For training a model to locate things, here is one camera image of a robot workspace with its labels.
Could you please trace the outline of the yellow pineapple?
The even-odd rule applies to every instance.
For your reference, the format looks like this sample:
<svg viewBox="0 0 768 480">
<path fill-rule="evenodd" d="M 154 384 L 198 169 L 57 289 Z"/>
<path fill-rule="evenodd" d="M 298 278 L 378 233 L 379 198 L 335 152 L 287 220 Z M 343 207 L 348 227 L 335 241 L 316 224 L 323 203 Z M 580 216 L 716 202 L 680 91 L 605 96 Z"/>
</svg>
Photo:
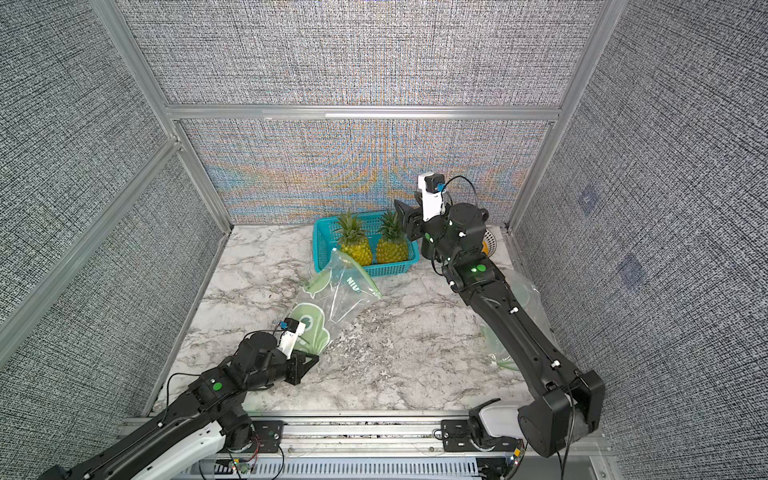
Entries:
<svg viewBox="0 0 768 480">
<path fill-rule="evenodd" d="M 408 241 L 398 214 L 387 210 L 381 216 L 378 228 L 380 238 L 376 244 L 376 260 L 379 264 L 399 263 L 408 260 Z"/>
</svg>

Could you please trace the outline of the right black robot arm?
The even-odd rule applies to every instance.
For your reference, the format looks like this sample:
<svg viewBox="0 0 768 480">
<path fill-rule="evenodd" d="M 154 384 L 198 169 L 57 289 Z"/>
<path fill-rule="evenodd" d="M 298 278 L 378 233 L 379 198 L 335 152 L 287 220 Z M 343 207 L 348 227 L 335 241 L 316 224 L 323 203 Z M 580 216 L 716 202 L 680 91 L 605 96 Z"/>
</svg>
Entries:
<svg viewBox="0 0 768 480">
<path fill-rule="evenodd" d="M 439 263 L 450 289 L 478 314 L 511 356 L 533 397 L 517 408 L 517 432 L 542 457 L 569 448 L 600 422 L 605 383 L 582 371 L 525 312 L 501 270 L 482 250 L 488 212 L 458 203 L 430 219 L 422 208 L 397 200 L 395 210 L 422 254 Z"/>
</svg>

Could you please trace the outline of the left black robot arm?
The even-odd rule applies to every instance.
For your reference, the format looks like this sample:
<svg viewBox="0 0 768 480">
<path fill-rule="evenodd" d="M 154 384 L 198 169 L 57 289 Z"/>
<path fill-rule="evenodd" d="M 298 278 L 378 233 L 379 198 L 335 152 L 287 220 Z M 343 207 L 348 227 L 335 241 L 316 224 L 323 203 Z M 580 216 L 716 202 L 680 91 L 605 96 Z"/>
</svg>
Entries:
<svg viewBox="0 0 768 480">
<path fill-rule="evenodd" d="M 246 394 L 277 381 L 298 385 L 318 362 L 315 354 L 283 352 L 270 331 L 255 331 L 132 433 L 73 467 L 53 465 L 39 477 L 165 479 L 223 448 L 243 449 L 252 438 L 252 420 L 242 408 Z"/>
</svg>

